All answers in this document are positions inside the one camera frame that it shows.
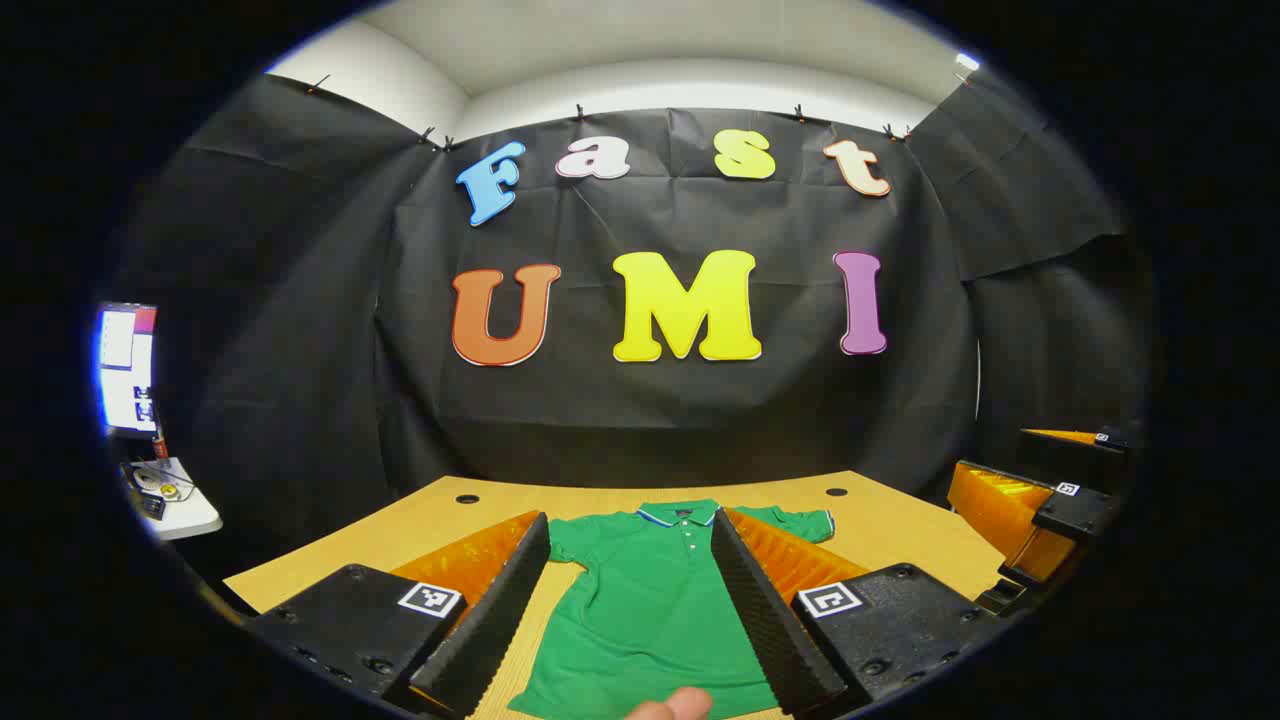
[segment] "shirt placket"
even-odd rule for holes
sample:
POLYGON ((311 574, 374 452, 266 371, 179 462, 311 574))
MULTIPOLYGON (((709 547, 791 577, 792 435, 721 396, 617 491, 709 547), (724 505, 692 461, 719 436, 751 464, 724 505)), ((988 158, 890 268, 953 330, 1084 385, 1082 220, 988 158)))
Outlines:
POLYGON ((685 542, 685 550, 687 550, 689 552, 695 552, 704 544, 703 538, 698 534, 698 530, 695 529, 695 528, 701 528, 701 525, 699 525, 698 523, 694 523, 691 520, 680 520, 676 523, 676 528, 680 529, 681 539, 684 539, 685 542))

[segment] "computer screen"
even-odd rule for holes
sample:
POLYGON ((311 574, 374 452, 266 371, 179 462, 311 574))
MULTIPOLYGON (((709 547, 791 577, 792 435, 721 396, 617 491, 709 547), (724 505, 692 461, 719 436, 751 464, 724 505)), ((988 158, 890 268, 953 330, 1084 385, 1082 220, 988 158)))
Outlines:
POLYGON ((108 428, 156 432, 151 405, 151 338, 156 309, 108 302, 99 316, 97 374, 108 428))

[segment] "shirt sleeve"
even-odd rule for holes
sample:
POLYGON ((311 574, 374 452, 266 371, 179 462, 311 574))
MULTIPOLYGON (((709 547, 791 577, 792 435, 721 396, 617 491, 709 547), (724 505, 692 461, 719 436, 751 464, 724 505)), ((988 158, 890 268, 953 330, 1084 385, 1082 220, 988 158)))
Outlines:
POLYGON ((611 521, 617 515, 584 515, 572 520, 552 520, 552 562, 579 562, 608 534, 611 521))
POLYGON ((787 512, 777 505, 772 507, 735 507, 744 515, 764 520, 774 528, 781 528, 809 542, 831 539, 836 534, 836 519, 829 510, 809 510, 787 512))

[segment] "letter m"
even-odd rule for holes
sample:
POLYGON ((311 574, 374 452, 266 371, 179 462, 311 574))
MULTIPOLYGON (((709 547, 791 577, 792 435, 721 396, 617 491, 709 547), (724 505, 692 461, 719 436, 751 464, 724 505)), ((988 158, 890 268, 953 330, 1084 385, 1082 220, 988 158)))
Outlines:
POLYGON ((760 356, 760 341, 751 334, 751 309, 746 277, 755 258, 741 250, 717 250, 703 260, 692 286, 686 291, 671 266, 657 252, 628 252, 613 261, 613 269, 626 281, 626 315, 622 342, 613 346, 613 357, 622 363, 652 363, 662 355, 653 340, 658 320, 667 345, 684 359, 694 346, 698 329, 707 319, 707 340, 698 351, 708 360, 754 360, 760 356))

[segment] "orange soft pad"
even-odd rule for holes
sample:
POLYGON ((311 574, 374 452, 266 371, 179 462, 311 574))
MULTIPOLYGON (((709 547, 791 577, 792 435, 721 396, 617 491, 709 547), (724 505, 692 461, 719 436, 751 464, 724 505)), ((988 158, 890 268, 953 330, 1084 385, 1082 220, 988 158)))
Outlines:
POLYGON ((536 510, 490 525, 479 533, 472 533, 436 551, 429 552, 412 562, 406 562, 392 570, 393 575, 408 578, 417 583, 430 583, 456 589, 467 601, 467 609, 453 625, 471 612, 476 601, 489 589, 489 584, 507 564, 516 546, 529 532, 538 518, 536 510))
POLYGON ((1032 518, 1053 491, 957 462, 947 500, 966 523, 1015 560, 1030 539, 1032 518))
POLYGON ((1033 430, 1030 428, 1028 428, 1028 430, 1042 436, 1052 436, 1062 439, 1083 442, 1085 445, 1096 445, 1098 439, 1094 433, 1082 433, 1079 430, 1033 430))
POLYGON ((791 598, 797 591, 869 573, 860 565, 768 523, 728 507, 724 509, 724 512, 733 521, 737 534, 787 605, 791 605, 791 598))
POLYGON ((1075 541, 1044 528, 1036 528, 1018 560, 1009 565, 1043 582, 1062 565, 1073 550, 1075 550, 1075 541))

